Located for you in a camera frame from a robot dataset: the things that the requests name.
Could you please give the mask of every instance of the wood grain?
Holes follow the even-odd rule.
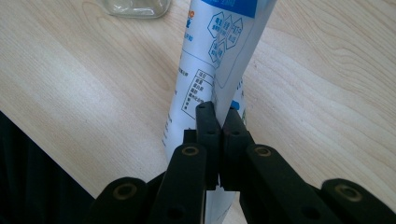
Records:
[[[189,1],[158,20],[94,0],[0,2],[0,110],[91,195],[166,169],[161,142]],[[247,128],[316,187],[396,210],[396,2],[278,1],[244,75]],[[225,223],[241,223],[235,203]]]

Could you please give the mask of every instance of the black plastic part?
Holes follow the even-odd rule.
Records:
[[[341,223],[273,148],[249,146],[244,168],[246,184],[253,186],[267,209],[268,223]]]
[[[206,149],[198,144],[176,148],[148,223],[203,223]]]
[[[142,222],[142,206],[148,188],[140,179],[124,177],[111,182],[96,199],[86,224],[130,224]]]
[[[320,196],[345,223],[396,223],[395,214],[362,186],[345,179],[323,183]]]
[[[222,128],[223,149],[220,159],[220,183],[225,190],[240,191],[245,185],[241,158],[246,148],[254,144],[250,132],[238,112],[230,108]]]
[[[183,144],[196,143],[197,142],[197,131],[196,130],[184,130]]]
[[[154,179],[150,180],[147,183],[148,193],[146,195],[146,200],[144,203],[142,203],[142,208],[140,209],[141,216],[139,219],[140,220],[139,223],[144,223],[148,219],[149,213],[151,211],[151,206],[155,202],[155,198],[157,197],[158,190],[160,189],[164,176],[165,176],[165,172],[163,172],[160,175],[157,175]]]
[[[221,128],[216,119],[212,102],[206,102],[195,108],[196,140],[207,150],[206,186],[214,190],[219,183],[219,148]]]
[[[266,224],[269,221],[268,209],[255,190],[244,190],[239,194],[239,204],[248,224]]]

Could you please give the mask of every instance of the metal screw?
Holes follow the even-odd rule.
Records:
[[[360,192],[345,184],[335,186],[335,192],[353,203],[360,202],[363,198]]]
[[[137,192],[137,187],[133,183],[124,183],[117,186],[113,191],[113,197],[118,200],[127,200],[134,197]]]
[[[269,157],[271,156],[271,150],[265,147],[256,147],[254,148],[254,151],[257,153],[257,155],[261,157]]]
[[[199,153],[199,149],[196,147],[185,147],[181,152],[186,156],[195,156]]]

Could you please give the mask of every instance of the plastic bottle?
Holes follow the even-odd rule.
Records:
[[[171,0],[97,0],[110,15],[152,19],[161,17],[168,10]]]

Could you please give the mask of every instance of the tube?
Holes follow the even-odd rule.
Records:
[[[168,160],[195,129],[195,107],[212,101],[220,126],[230,105],[245,118],[242,75],[276,0],[191,0],[177,84],[163,132]],[[222,223],[235,193],[206,193],[205,223]]]

